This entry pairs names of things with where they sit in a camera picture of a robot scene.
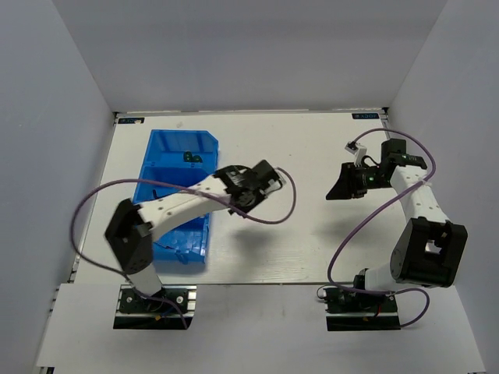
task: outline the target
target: robotic arm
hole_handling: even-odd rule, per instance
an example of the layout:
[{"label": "robotic arm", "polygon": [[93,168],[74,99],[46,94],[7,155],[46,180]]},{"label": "robotic arm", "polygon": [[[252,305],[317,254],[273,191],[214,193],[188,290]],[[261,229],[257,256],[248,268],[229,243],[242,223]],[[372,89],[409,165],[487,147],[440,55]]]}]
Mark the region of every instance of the robotic arm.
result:
[{"label": "robotic arm", "polygon": [[[145,295],[159,295],[162,284],[152,264],[153,242],[181,224],[227,209],[228,205],[248,213],[284,184],[284,179],[265,160],[254,168],[227,166],[189,187],[199,191],[199,195],[177,192],[137,205],[123,200],[105,237],[136,289]],[[202,196],[203,192],[214,198]]]},{"label": "robotic arm", "polygon": [[[366,148],[349,143],[346,150],[355,162],[342,164],[340,178],[326,199],[358,199],[368,189],[393,188],[404,192],[426,176],[422,157],[406,153],[403,139],[390,139],[381,145],[381,162],[369,166]],[[401,200],[407,225],[388,263],[363,270],[354,286],[372,291],[399,291],[413,285],[449,287],[455,279],[468,234],[464,226],[453,224],[438,205],[428,184]]]}]

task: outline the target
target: blue plastic bin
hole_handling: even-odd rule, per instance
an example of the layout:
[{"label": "blue plastic bin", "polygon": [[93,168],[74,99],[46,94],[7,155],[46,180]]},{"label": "blue plastic bin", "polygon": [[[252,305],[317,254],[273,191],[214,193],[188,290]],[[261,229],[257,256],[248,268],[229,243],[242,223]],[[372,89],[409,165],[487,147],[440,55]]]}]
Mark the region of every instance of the blue plastic bin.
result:
[{"label": "blue plastic bin", "polygon": [[[189,187],[217,169],[218,141],[208,131],[153,130],[144,156],[140,178]],[[133,203],[142,203],[177,192],[140,183]],[[202,262],[208,250],[210,214],[186,222],[153,244],[154,259]]]}]

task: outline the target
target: gray wall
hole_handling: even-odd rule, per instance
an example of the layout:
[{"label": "gray wall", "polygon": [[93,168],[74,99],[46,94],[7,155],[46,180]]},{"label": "gray wall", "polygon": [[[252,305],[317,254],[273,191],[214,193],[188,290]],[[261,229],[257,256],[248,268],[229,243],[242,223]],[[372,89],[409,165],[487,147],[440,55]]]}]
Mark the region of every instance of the gray wall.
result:
[{"label": "gray wall", "polygon": [[498,109],[499,3],[449,1],[391,106],[391,124],[434,153],[439,203],[469,230],[456,285],[491,373],[499,373]]},{"label": "gray wall", "polygon": [[55,0],[113,111],[387,106],[445,0]]},{"label": "gray wall", "polygon": [[0,56],[0,365],[24,373],[69,276],[71,210],[112,115],[50,0],[0,2]]}]

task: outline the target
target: blue bin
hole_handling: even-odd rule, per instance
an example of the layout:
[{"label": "blue bin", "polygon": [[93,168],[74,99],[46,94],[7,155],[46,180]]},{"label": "blue bin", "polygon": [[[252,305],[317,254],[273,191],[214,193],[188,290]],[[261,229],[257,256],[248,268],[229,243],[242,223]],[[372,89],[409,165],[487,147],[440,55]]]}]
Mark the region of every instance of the blue bin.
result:
[{"label": "blue bin", "polygon": [[[208,131],[153,130],[140,178],[189,187],[217,170],[218,141]],[[139,183],[133,203],[171,195],[176,189]],[[186,222],[153,244],[154,259],[202,262],[208,250],[210,214]]]}]

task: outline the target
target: blue tray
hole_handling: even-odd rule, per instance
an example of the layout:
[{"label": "blue tray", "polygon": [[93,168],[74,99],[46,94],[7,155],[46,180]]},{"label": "blue tray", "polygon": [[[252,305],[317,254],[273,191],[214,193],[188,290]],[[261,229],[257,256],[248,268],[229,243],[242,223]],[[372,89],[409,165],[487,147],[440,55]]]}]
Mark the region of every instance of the blue tray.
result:
[{"label": "blue tray", "polygon": [[[218,141],[208,131],[153,130],[140,169],[140,178],[189,187],[217,170]],[[168,189],[140,183],[133,203],[171,195]],[[184,223],[153,244],[155,260],[202,262],[208,250],[210,214]]]}]

